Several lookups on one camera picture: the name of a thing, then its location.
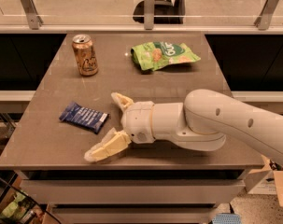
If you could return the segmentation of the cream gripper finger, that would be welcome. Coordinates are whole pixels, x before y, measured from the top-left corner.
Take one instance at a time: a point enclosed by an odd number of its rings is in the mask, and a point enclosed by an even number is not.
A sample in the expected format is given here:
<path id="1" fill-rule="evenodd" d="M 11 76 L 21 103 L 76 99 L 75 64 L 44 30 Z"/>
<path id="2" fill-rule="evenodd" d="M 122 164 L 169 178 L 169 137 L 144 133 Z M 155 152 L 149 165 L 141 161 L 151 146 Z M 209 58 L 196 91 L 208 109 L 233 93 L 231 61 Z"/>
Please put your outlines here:
<path id="1" fill-rule="evenodd" d="M 88 162 L 98 162 L 122 152 L 131 144 L 131 139 L 125 131 L 112 128 L 100 143 L 94 145 L 84 154 Z"/>
<path id="2" fill-rule="evenodd" d="M 121 111 L 125 111 L 130 105 L 134 103 L 131 98 L 118 92 L 112 92 L 111 98 Z"/>

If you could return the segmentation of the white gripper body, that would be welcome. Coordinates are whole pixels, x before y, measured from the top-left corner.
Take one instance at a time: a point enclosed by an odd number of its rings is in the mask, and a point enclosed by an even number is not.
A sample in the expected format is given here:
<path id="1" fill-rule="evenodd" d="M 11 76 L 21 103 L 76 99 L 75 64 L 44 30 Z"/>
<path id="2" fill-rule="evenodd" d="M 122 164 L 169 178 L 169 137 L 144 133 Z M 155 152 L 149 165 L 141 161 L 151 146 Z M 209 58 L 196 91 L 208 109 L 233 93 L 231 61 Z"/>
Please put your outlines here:
<path id="1" fill-rule="evenodd" d="M 137 102 L 130 105 L 121 118 L 123 130 L 137 144 L 150 144 L 155 141 L 151 130 L 151 116 L 154 103 Z"/>

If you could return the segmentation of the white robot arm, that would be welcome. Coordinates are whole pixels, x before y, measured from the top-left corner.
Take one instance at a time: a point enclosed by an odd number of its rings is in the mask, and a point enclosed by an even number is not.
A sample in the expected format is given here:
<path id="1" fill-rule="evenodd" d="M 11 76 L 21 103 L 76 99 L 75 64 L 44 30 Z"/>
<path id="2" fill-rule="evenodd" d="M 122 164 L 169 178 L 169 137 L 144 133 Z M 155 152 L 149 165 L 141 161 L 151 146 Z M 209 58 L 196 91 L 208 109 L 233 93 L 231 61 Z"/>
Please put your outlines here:
<path id="1" fill-rule="evenodd" d="M 117 92 L 111 97 L 122 111 L 122 130 L 110 130 L 85 153 L 86 161 L 102 161 L 131 143 L 152 144 L 157 140 L 214 151 L 230 135 L 283 167 L 281 115 L 211 90 L 191 91 L 182 103 L 135 102 Z"/>

